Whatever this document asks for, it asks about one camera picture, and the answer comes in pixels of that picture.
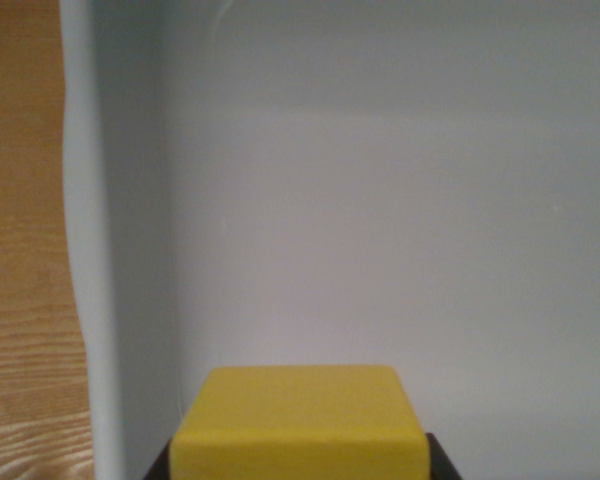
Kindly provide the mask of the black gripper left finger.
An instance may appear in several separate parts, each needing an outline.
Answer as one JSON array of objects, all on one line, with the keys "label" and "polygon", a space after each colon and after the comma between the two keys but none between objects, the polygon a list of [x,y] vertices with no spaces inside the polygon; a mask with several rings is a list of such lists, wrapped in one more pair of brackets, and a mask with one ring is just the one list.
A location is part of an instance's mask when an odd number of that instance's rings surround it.
[{"label": "black gripper left finger", "polygon": [[170,446],[171,440],[168,440],[157,458],[153,461],[150,468],[143,477],[143,480],[170,480]]}]

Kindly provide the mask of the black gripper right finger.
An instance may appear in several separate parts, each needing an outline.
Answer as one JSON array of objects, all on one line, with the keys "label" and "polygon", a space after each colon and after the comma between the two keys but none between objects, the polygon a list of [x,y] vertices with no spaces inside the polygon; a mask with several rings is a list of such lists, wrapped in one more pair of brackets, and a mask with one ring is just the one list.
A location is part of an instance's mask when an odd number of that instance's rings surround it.
[{"label": "black gripper right finger", "polygon": [[427,432],[426,438],[430,452],[431,480],[462,480],[450,457],[433,433]]}]

